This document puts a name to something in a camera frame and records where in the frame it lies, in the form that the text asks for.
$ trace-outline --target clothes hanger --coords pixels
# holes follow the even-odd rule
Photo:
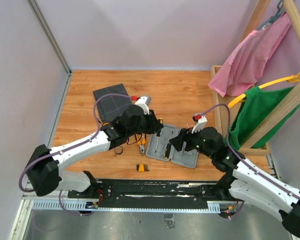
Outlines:
[[[267,21],[265,21],[264,23],[262,23],[259,27],[257,27],[257,31],[260,31],[265,25],[267,25],[268,23],[273,24],[275,21],[277,21],[286,11],[282,10],[283,8],[283,4],[282,4],[283,0],[280,0],[279,3],[277,4],[276,8],[276,14],[274,16],[271,16]]]
[[[283,78],[279,78],[270,82],[267,82],[265,84],[262,84],[260,86],[256,86],[255,88],[266,88],[269,87],[271,85],[277,84],[277,83],[281,83],[287,81],[288,83],[296,83],[300,81],[300,72],[297,75],[291,75],[291,76],[286,76]],[[232,108],[234,105],[236,105],[239,102],[245,102],[245,100],[243,100],[246,97],[245,93],[242,93],[241,95],[237,96],[235,99],[233,99],[231,102],[229,102],[228,107]]]

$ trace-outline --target gray floor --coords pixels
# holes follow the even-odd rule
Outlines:
[[[168,228],[164,213],[96,212],[71,216],[61,210],[34,211],[23,240],[291,240],[281,223],[268,213],[245,205],[233,220],[217,214],[176,213]]]

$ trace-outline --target yellow hanger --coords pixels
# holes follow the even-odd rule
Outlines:
[[[281,83],[281,82],[284,82],[284,81],[287,81],[288,83],[296,83],[296,82],[300,81],[300,72],[297,75],[286,76],[286,77],[283,77],[283,78],[279,78],[277,80],[267,82],[267,83],[262,84],[260,86],[256,86],[256,88],[263,89],[263,88],[266,88],[266,87],[271,86],[273,84]],[[246,94],[242,93],[241,95],[239,95],[235,99],[233,99],[231,102],[229,102],[228,107],[232,108],[234,105],[236,105],[239,102],[245,102],[245,100],[243,100],[245,97],[246,97]]]

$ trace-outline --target pliers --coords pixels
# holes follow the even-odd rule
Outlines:
[[[136,142],[136,144],[139,146],[141,155],[145,155],[146,139],[147,139],[147,135],[145,133],[141,133],[140,139]]]

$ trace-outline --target black mat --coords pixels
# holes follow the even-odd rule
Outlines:
[[[94,99],[97,100],[106,94],[123,94],[127,95],[125,86],[121,83],[118,85],[108,86],[93,91]],[[96,106],[99,112],[101,122],[108,123],[121,116],[125,109],[131,105],[131,99],[121,96],[108,96],[103,98]]]

